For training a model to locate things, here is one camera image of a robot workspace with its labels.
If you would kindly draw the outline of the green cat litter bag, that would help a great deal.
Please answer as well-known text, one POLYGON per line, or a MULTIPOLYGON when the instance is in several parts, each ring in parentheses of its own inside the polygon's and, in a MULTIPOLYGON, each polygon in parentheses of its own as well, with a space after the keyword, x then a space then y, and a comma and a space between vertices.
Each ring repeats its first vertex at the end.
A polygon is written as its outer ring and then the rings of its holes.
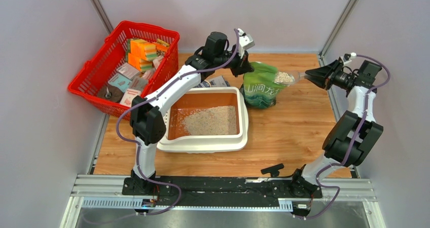
POLYGON ((278 68, 261 62, 251 62, 251 65, 254 71, 243 75, 241 86, 245 104, 251 108, 270 108, 276 104, 276 96, 287 86, 273 82, 278 68))

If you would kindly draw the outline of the clear plastic scoop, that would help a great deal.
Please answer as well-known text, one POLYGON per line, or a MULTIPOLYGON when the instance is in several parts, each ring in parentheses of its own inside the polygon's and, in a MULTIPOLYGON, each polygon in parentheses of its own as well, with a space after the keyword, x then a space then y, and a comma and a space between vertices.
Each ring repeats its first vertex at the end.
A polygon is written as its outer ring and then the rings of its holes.
POLYGON ((304 79, 305 73, 298 71, 278 71, 273 80, 274 83, 284 85, 284 86, 292 86, 298 83, 300 80, 304 79))

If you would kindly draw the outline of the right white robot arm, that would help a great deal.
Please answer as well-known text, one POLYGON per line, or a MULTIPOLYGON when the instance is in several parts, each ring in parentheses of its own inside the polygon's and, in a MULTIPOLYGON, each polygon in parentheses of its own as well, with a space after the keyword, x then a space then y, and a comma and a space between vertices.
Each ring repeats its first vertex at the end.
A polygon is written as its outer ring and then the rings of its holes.
POLYGON ((345 72, 353 57, 346 54, 326 66, 305 71, 305 79, 319 88, 337 86, 345 90, 348 109, 323 142, 324 153, 293 173, 289 191, 294 197, 312 196, 322 186, 321 180, 334 171, 360 165, 383 133, 383 126, 374 118, 373 101, 378 89, 376 76, 384 67, 364 57, 358 69, 345 72))

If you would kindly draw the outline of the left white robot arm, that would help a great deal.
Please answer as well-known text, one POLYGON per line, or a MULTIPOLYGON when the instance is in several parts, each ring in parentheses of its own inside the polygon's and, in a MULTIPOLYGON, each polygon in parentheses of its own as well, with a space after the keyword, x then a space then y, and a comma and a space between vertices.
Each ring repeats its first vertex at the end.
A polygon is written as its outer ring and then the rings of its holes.
POLYGON ((155 184, 155 154, 157 143, 166 133, 164 116, 167 111, 190 89, 200 84, 216 70, 228 68, 237 77, 252 72, 248 61, 248 49, 255 45, 249 33, 235 30, 236 43, 228 49, 227 36, 211 32, 204 46, 190 56, 163 86, 145 98, 137 96, 130 109, 130 126, 135 137, 136 161, 131 177, 135 188, 143 195, 153 192, 155 184))

